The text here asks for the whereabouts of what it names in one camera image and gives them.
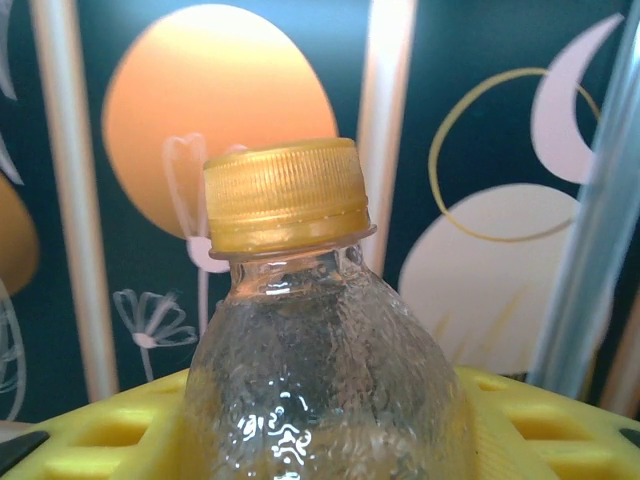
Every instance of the yellow plastic crate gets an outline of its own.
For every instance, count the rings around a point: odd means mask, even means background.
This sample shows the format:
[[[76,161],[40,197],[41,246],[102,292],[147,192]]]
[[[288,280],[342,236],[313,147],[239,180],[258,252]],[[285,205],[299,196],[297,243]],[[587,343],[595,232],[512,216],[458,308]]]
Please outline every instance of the yellow plastic crate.
[[[514,380],[457,372],[473,406],[479,480],[640,479],[632,441],[640,423]],[[177,478],[186,378],[176,373],[33,426],[50,438],[3,480]]]

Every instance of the bottle neck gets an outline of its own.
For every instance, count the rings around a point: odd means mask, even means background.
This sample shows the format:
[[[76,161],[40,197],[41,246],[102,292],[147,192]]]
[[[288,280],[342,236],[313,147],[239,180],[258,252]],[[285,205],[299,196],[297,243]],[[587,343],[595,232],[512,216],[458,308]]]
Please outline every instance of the bottle neck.
[[[360,243],[231,262],[231,296],[286,295],[344,284],[368,272]]]

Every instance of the gold circle outline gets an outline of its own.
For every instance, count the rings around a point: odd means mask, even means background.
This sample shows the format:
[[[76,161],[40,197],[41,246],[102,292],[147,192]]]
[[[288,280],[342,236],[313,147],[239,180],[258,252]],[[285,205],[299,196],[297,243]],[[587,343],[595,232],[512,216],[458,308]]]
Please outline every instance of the gold circle outline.
[[[442,144],[446,139],[447,135],[455,125],[456,121],[460,118],[460,116],[471,106],[473,102],[475,102],[481,95],[491,90],[493,87],[496,87],[502,83],[508,82],[510,80],[515,80],[521,77],[527,76],[544,76],[549,71],[546,68],[537,68],[537,67],[527,67],[527,68],[516,68],[514,70],[509,70],[506,72],[499,73],[492,77],[483,80],[474,88],[469,90],[456,105],[451,109],[451,111],[447,114],[445,119],[443,120],[440,127],[436,131],[435,136],[433,137],[433,142],[431,143],[431,148],[429,149],[429,158],[427,160],[427,170],[429,174],[429,185],[431,187],[431,192],[433,193],[433,198],[436,201],[436,205],[438,209],[444,215],[449,222],[451,222],[454,226],[456,226],[459,230],[463,231],[467,235],[471,235],[472,237],[479,238],[481,240],[487,240],[490,242],[498,242],[498,243],[520,243],[520,242],[528,242],[531,240],[538,240],[555,233],[558,233],[569,225],[573,223],[573,218],[569,218],[558,225],[555,225],[547,230],[544,230],[539,233],[534,233],[531,235],[525,235],[520,237],[494,237],[492,235],[486,235],[483,233],[476,232],[470,228],[465,227],[460,222],[458,222],[455,217],[451,214],[449,209],[444,203],[442,199],[442,192],[440,190],[440,185],[438,182],[438,157],[440,155],[440,151],[442,149]],[[593,100],[593,97],[585,90],[582,85],[577,85],[578,92],[585,99],[591,111],[595,115],[596,119],[600,117],[600,110],[596,105],[596,102]]]

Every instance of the plastic bottle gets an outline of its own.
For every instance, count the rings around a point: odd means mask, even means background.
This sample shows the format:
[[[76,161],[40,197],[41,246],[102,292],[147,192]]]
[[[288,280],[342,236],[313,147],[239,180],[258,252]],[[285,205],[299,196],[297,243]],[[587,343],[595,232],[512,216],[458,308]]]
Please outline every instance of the plastic bottle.
[[[205,182],[232,288],[191,365],[182,478],[474,478],[451,365],[363,262],[353,141],[232,153]]]

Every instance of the yellow bottle cap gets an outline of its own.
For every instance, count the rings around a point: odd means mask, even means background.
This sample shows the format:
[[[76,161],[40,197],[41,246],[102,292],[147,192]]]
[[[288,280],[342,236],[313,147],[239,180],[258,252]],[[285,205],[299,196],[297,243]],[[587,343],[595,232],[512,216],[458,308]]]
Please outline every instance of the yellow bottle cap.
[[[310,140],[245,150],[204,166],[213,252],[309,247],[370,228],[355,143]]]

